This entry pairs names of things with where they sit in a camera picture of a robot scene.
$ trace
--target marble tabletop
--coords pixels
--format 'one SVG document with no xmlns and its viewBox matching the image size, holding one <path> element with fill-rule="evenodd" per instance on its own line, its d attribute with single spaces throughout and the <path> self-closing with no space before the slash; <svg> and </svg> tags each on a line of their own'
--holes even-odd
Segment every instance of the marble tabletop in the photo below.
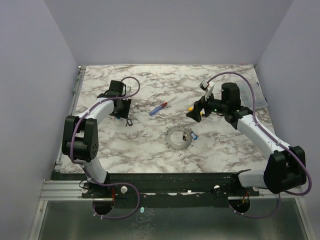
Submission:
<svg viewBox="0 0 320 240">
<path fill-rule="evenodd" d="M 97 95 L 108 90 L 111 80 L 133 76 L 141 83 L 129 113 L 133 126 L 125 127 L 125 119 L 108 116 L 98 127 L 97 155 L 103 168 L 109 173 L 220 173 L 264 169 L 267 159 L 223 117 L 211 114 L 200 123 L 186 117 L 188 108 L 204 95 L 200 82 L 225 71 L 238 72 L 253 84 L 258 82 L 253 65 L 88 66 L 76 114 L 85 111 Z M 233 75 L 218 77 L 214 81 L 214 96 L 221 97 L 222 83 L 239 79 Z M 133 93 L 137 83 L 132 79 L 125 81 Z M 168 107 L 154 116 L 149 115 L 153 108 L 173 97 L 176 99 Z M 274 132 L 267 108 L 258 111 L 258 118 Z M 173 151 L 165 145 L 166 129 L 177 125 L 191 128 L 198 135 L 186 150 Z M 62 160 L 61 173 L 82 172 L 67 156 L 63 155 Z"/>
</svg>

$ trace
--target yellow object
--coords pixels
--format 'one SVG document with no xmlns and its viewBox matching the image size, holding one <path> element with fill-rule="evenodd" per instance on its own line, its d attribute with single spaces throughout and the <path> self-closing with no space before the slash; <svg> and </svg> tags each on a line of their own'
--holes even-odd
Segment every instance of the yellow object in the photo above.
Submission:
<svg viewBox="0 0 320 240">
<path fill-rule="evenodd" d="M 189 108 L 188 108 L 189 112 L 192 111 L 193 109 L 194 109 L 193 107 L 189 107 Z"/>
</svg>

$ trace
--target lavender wall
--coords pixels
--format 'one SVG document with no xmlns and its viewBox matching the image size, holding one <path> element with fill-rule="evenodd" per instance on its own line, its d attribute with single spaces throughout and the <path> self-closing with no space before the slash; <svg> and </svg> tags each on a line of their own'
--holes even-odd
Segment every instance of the lavender wall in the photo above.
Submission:
<svg viewBox="0 0 320 240">
<path fill-rule="evenodd" d="M 257 64 L 292 0 L 44 0 L 79 65 Z"/>
<path fill-rule="evenodd" d="M 320 238 L 320 1 L 295 0 L 256 71 L 277 134 L 306 152 L 313 190 L 305 197 Z"/>
<path fill-rule="evenodd" d="M 78 67 L 43 0 L 1 1 L 0 33 L 0 239 L 25 240 Z"/>
</svg>

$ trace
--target small tool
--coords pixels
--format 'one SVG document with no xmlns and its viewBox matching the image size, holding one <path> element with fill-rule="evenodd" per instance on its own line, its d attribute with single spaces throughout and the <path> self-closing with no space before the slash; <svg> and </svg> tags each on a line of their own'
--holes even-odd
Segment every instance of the small tool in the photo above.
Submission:
<svg viewBox="0 0 320 240">
<path fill-rule="evenodd" d="M 159 112 L 161 109 L 164 109 L 165 106 L 170 103 L 172 100 L 176 99 L 177 96 L 175 96 L 174 98 L 170 99 L 169 101 L 166 101 L 164 103 L 162 103 L 160 106 L 157 106 L 155 109 L 153 109 L 149 114 L 150 116 L 155 115 L 157 112 Z"/>
</svg>

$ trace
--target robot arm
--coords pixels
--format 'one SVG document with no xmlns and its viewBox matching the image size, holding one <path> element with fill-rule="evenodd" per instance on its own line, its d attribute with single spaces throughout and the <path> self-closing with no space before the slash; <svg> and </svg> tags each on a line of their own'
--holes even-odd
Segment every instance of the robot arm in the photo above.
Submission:
<svg viewBox="0 0 320 240">
<path fill-rule="evenodd" d="M 306 165 L 304 150 L 300 146 L 291 147 L 276 137 L 261 122 L 256 122 L 253 112 L 241 106 L 240 90 L 237 84 L 230 82 L 222 84 L 221 100 L 214 98 L 212 90 L 213 87 L 199 101 L 196 101 L 193 110 L 186 116 L 200 122 L 202 109 L 205 117 L 211 113 L 224 115 L 224 119 L 246 135 L 268 159 L 265 170 L 246 170 L 236 173 L 235 182 L 238 186 L 235 187 L 258 187 L 269 189 L 277 194 L 305 184 L 307 181 L 305 171 L 279 143 L 290 149 L 303 165 Z"/>
<path fill-rule="evenodd" d="M 75 126 L 80 118 L 84 119 L 79 125 L 77 133 L 83 132 L 83 137 L 76 136 L 73 147 L 74 162 L 80 164 L 85 169 L 90 178 L 95 179 L 99 183 L 106 181 L 107 172 L 102 167 L 97 156 L 98 142 L 98 125 L 107 117 L 114 116 L 117 118 L 128 118 L 131 99 L 107 100 L 108 98 L 125 97 L 130 95 L 131 88 L 120 81 L 112 80 L 109 90 L 100 94 L 96 102 L 79 116 L 68 116 L 64 122 L 64 131 L 62 139 L 62 153 L 70 157 L 71 141 Z"/>
</svg>

